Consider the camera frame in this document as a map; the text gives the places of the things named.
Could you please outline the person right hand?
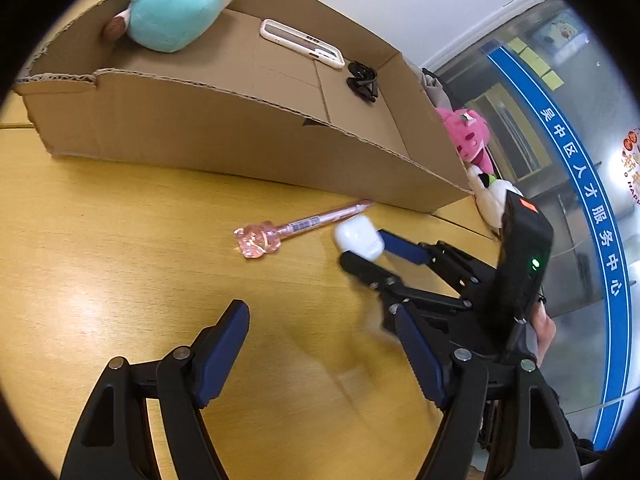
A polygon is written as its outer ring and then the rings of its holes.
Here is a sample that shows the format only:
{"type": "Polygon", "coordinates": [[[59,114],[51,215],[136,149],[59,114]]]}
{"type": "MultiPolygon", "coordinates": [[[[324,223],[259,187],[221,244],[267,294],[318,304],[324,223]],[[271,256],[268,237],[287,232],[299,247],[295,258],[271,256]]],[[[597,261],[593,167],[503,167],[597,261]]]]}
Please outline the person right hand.
{"type": "Polygon", "coordinates": [[[556,335],[555,322],[548,315],[543,301],[533,305],[530,322],[537,335],[537,364],[541,365],[556,335]]]}

